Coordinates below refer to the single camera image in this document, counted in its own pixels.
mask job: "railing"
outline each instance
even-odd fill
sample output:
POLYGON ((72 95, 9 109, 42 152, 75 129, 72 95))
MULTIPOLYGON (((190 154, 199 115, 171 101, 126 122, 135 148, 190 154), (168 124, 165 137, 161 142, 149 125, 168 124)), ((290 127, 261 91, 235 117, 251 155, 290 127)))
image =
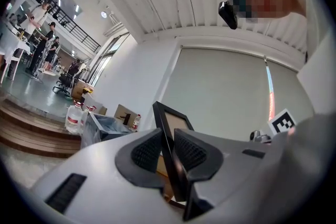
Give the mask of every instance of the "railing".
MULTIPOLYGON (((42 4, 45 0, 36 0, 42 4)), ((58 21, 64 29, 68 30, 80 43, 86 46, 90 51, 96 52, 100 45, 91 38, 82 28, 80 28, 66 13, 57 5, 54 0, 51 0, 51 9, 48 13, 58 21)))

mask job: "trash can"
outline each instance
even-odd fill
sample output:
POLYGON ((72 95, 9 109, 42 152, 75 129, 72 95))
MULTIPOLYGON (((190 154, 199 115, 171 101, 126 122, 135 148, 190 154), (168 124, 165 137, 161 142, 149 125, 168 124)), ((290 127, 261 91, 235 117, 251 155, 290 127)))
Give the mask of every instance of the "trash can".
POLYGON ((116 118, 89 113, 80 148, 133 133, 116 118))

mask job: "brown step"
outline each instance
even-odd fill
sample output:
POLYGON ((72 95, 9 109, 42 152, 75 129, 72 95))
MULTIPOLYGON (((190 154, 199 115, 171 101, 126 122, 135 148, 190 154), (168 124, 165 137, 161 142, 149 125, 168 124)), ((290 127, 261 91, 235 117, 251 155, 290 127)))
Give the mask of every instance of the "brown step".
POLYGON ((20 151, 40 156, 68 158, 80 150, 80 141, 26 130, 0 119, 0 141, 20 151))
POLYGON ((47 119, 33 112, 27 111, 18 105, 5 100, 0 105, 0 118, 6 119, 15 125, 43 135, 66 138, 80 141, 79 135, 70 134, 62 122, 47 119))

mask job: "roller blind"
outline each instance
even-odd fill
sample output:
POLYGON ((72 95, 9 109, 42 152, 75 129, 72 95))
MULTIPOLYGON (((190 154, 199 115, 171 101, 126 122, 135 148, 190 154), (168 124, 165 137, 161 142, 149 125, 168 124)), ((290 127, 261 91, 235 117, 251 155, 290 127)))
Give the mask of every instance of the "roller blind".
POLYGON ((270 61, 268 67, 273 82, 275 114, 288 109, 297 123, 313 116, 312 105, 297 78, 297 73, 270 61))
POLYGON ((265 62, 235 52, 182 49, 162 103, 187 115, 195 131, 247 141, 268 121, 265 62))

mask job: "floor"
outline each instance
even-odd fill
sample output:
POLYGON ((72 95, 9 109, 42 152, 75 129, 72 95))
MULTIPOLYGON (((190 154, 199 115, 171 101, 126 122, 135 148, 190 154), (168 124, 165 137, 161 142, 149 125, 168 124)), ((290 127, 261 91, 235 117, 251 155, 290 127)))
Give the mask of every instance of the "floor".
POLYGON ((12 179, 26 188, 65 159, 37 156, 10 148, 0 143, 0 159, 12 179))
POLYGON ((35 79, 31 79, 31 76, 25 73, 25 68, 26 66, 20 63, 16 71, 15 80, 11 81, 5 78, 0 86, 1 89, 30 106, 65 118, 72 101, 66 100, 63 93, 55 94, 52 91, 58 76, 42 73, 39 78, 43 83, 40 83, 35 79))

